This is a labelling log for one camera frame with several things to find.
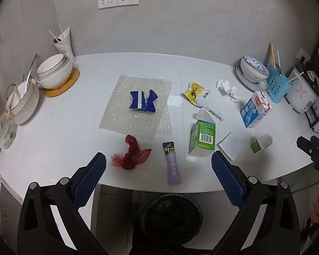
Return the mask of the white pill bottle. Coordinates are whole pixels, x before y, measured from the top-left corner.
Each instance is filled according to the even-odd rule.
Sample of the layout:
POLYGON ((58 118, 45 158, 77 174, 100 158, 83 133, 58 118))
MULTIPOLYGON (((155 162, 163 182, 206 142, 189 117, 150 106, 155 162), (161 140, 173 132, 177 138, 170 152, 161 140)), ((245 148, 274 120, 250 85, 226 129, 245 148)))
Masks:
POLYGON ((271 137, 270 134, 266 133, 262 135, 261 137, 255 139, 251 144, 250 144, 250 150, 252 151, 253 154, 260 153, 267 149, 269 146, 273 144, 273 138, 271 137))

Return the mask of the blue white milk carton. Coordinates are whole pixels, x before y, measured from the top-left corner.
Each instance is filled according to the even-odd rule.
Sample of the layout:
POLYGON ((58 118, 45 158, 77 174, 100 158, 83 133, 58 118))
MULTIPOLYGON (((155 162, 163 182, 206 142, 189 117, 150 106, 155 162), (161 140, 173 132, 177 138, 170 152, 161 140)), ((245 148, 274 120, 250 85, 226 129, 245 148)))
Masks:
POLYGON ((270 111, 271 104, 263 92, 255 92, 240 110, 246 128, 255 127, 270 111))

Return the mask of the clear plastic zip bag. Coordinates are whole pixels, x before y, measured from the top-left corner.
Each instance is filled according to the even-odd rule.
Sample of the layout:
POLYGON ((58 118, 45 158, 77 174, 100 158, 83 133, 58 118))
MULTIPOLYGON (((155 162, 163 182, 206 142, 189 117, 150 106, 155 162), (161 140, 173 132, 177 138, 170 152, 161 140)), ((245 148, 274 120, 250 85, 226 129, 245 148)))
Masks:
POLYGON ((244 148, 243 144, 237 140, 232 132, 220 141, 218 145, 231 161, 234 161, 244 148))

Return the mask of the white tissue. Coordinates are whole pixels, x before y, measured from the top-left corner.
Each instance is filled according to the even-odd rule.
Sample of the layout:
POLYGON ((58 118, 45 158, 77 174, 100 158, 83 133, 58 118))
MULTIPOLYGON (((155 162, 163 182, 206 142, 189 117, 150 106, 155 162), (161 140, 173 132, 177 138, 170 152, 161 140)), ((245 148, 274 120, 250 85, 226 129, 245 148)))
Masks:
POLYGON ((239 101, 240 97, 237 92, 237 87, 236 86, 231 87, 230 82, 226 78, 219 80, 216 83, 216 87, 220 91, 224 91, 231 98, 232 102, 236 103, 239 101))

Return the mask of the green white medicine box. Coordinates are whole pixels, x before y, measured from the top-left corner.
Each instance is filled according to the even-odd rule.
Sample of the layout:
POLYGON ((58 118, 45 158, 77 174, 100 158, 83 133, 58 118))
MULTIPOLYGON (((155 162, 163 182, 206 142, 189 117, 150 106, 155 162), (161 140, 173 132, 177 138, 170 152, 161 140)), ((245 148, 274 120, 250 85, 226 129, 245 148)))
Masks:
POLYGON ((206 157, 215 150, 216 124, 210 114, 201 109, 196 115, 196 123, 190 130, 189 155, 206 157))

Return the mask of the purple sachet packet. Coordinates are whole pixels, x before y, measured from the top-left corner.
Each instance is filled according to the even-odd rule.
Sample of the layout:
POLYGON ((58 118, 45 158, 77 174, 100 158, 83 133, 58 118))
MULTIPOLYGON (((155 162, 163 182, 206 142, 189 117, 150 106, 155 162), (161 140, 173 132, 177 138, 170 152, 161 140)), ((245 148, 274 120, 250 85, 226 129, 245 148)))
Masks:
POLYGON ((174 142, 163 143, 165 156, 168 163, 168 184, 169 186, 175 186, 181 184, 181 177, 179 167, 177 164, 176 150, 174 142))

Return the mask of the yellow white snack bag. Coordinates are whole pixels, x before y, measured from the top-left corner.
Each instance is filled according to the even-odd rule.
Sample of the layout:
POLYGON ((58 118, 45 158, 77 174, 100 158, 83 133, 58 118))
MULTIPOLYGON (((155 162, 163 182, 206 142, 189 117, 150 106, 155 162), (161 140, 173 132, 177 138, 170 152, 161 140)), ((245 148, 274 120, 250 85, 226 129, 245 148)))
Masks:
POLYGON ((189 84, 188 90, 184 92, 184 95, 186 98, 188 98, 191 104, 201 108, 207 105, 210 93, 211 92, 205 89, 203 86, 195 82, 191 82, 189 84))

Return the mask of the red mesh net bag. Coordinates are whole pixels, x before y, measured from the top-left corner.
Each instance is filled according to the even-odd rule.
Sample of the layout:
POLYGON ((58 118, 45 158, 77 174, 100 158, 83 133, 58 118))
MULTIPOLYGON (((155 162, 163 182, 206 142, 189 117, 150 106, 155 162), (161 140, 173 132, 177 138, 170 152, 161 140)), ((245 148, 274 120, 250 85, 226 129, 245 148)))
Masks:
POLYGON ((114 153, 111 156, 111 166, 121 167, 124 170, 133 170, 136 165, 147 161, 152 149, 141 149, 137 139, 132 135, 127 135, 125 142, 129 145, 128 152, 126 154, 114 153))

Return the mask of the bubble wrap sheet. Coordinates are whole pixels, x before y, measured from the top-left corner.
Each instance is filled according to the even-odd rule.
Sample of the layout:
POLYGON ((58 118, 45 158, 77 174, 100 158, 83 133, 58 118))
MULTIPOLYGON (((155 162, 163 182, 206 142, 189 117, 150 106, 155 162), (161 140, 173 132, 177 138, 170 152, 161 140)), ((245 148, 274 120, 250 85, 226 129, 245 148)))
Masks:
POLYGON ((153 140, 172 133, 168 98, 172 81, 121 75, 105 108, 99 128, 153 140))

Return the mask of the blue snack wrapper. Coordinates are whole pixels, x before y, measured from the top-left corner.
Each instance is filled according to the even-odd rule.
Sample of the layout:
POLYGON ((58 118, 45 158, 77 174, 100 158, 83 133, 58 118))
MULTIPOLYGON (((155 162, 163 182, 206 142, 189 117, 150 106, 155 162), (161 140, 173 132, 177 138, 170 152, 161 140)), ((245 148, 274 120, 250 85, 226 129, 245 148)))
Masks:
POLYGON ((131 91, 130 95, 132 96, 130 109, 151 113, 156 112, 154 102, 158 96, 152 89, 150 89, 147 98, 145 98, 145 93, 143 91, 131 91))

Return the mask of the white straw in holder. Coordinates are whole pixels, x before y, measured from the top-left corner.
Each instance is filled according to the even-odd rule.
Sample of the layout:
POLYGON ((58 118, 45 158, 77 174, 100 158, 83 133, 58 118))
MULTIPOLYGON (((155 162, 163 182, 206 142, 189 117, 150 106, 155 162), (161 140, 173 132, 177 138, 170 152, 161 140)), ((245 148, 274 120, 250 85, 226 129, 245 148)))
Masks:
POLYGON ((304 74, 304 72, 301 72, 300 74, 294 76, 292 79, 288 80, 288 83, 290 83, 290 82, 292 82, 293 80, 295 80, 295 79, 301 77, 303 74, 304 74))

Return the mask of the blue patterned bowl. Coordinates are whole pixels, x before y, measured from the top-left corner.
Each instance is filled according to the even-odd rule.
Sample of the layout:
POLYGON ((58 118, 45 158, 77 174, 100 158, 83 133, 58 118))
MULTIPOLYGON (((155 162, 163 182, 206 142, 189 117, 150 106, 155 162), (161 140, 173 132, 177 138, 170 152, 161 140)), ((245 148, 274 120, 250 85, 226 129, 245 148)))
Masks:
POLYGON ((245 78, 252 83, 262 82, 269 76, 268 69, 257 59, 248 55, 241 58, 240 68, 245 78))

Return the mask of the wooden chopsticks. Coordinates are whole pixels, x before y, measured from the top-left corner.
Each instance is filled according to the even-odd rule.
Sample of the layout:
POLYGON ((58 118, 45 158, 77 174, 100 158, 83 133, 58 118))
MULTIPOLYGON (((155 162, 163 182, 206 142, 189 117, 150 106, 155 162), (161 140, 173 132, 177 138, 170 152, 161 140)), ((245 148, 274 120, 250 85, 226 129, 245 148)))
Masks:
POLYGON ((275 68, 275 51, 273 43, 269 43, 269 64, 275 68))

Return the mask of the white vase cup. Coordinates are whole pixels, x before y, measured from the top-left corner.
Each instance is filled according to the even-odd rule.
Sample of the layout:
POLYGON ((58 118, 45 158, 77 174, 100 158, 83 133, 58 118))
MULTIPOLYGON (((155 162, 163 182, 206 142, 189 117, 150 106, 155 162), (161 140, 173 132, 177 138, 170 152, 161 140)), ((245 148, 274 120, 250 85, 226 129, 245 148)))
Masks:
POLYGON ((53 39, 53 43, 60 54, 70 55, 72 62, 76 62, 76 57, 71 46, 70 27, 62 31, 57 39, 53 39))

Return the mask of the side wall socket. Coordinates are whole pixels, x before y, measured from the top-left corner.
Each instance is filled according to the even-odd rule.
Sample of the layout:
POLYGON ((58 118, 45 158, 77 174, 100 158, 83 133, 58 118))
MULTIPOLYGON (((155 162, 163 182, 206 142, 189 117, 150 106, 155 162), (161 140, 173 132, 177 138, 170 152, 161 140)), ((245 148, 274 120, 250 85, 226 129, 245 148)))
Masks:
POLYGON ((307 54, 307 52, 303 49, 300 48, 296 58, 300 61, 300 62, 307 62, 309 61, 309 55, 307 54))

